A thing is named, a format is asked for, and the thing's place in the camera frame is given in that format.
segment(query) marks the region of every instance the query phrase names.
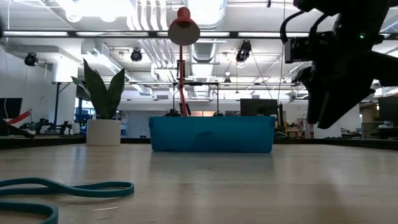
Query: ductwork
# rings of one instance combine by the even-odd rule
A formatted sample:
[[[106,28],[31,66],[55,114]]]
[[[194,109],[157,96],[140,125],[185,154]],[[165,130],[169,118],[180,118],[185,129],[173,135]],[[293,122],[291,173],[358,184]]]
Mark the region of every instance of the ductwork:
[[[185,0],[184,5],[191,11],[191,18],[201,30],[219,30],[223,25],[226,0]],[[191,46],[193,63],[211,63],[215,59],[218,44],[197,43]],[[191,66],[194,78],[210,78],[213,65],[194,64]],[[195,93],[196,96],[206,96],[206,93]]]

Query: blue plastic bin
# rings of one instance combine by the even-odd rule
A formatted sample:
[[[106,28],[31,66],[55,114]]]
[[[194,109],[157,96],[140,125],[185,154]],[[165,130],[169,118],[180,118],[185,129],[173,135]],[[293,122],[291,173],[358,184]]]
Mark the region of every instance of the blue plastic bin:
[[[262,152],[272,150],[275,118],[270,116],[153,117],[154,151]]]

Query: ceiling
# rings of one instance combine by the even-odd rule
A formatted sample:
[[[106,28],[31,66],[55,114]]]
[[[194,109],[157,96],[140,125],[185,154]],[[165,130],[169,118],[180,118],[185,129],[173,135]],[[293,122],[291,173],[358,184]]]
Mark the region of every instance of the ceiling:
[[[23,3],[35,6],[58,6],[55,0],[20,0]],[[40,8],[25,5],[21,2],[0,0],[0,15],[6,26],[9,22],[9,28],[14,30],[129,30],[126,25],[126,17],[119,16],[114,22],[103,22],[99,17],[83,17],[76,23],[68,22],[65,17],[65,11],[62,8]],[[177,9],[182,6],[181,0],[167,1],[167,25],[170,25],[177,16]],[[256,0],[228,0],[226,15],[221,30],[225,31],[266,31],[278,32],[284,18],[297,12],[293,7],[292,0],[273,0],[271,7],[266,7],[266,1]],[[316,19],[321,16],[318,11],[311,11],[292,20],[287,30],[289,32],[308,32]],[[327,18],[322,22],[318,30],[329,30],[332,28],[335,18]],[[398,21],[398,10],[390,9],[383,29],[386,32],[397,32],[395,26]],[[81,42],[83,39],[9,39],[9,44],[21,45],[54,45],[74,57],[82,59]],[[230,57],[235,53],[243,40],[228,39],[224,43],[218,44],[216,65],[212,71],[212,80],[220,82],[224,79],[225,72],[231,72],[232,82],[261,82],[264,77],[268,82],[279,82],[281,77],[285,78],[289,72],[294,73],[295,68],[300,64],[281,63],[282,42],[280,40],[259,40],[251,41],[253,54],[248,58],[244,68],[237,68],[236,64],[231,62]],[[149,81],[151,61],[143,54],[141,62],[132,62],[129,55],[134,47],[141,47],[137,39],[95,39],[97,44],[105,43],[109,49],[109,56],[120,66],[129,70],[136,81]],[[374,47],[374,50],[381,53],[389,52],[391,55],[397,55],[395,51],[398,47],[398,41],[384,41]],[[178,46],[174,45],[175,56],[178,56]],[[185,60],[189,61],[188,49],[184,52]],[[104,79],[112,77],[109,70],[101,70],[100,73]]]

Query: lamp shade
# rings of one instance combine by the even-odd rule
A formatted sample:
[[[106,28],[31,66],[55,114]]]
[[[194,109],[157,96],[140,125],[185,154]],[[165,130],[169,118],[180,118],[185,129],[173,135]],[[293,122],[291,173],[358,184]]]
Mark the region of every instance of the lamp shade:
[[[178,17],[169,27],[170,40],[181,46],[194,44],[200,37],[200,29],[191,17],[187,7],[181,7],[177,12]]]

